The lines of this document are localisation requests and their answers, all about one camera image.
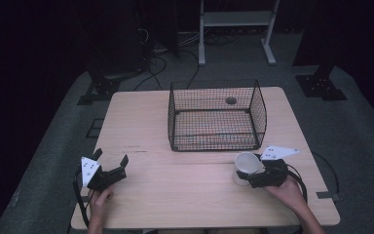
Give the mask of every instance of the cup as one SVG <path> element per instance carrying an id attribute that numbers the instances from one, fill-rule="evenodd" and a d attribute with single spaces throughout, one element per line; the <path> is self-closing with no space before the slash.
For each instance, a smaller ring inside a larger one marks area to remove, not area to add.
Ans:
<path id="1" fill-rule="evenodd" d="M 235 170 L 233 171 L 233 181 L 238 185 L 249 185 L 245 179 L 239 178 L 237 171 L 246 174 L 255 174 L 260 167 L 260 160 L 250 152 L 242 152 L 235 159 Z"/>

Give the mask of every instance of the wire basket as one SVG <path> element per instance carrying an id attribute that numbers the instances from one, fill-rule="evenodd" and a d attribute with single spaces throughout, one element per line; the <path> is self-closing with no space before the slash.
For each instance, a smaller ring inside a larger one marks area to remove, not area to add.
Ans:
<path id="1" fill-rule="evenodd" d="M 257 80 L 171 83 L 168 139 L 173 151 L 258 149 L 266 126 Z"/>

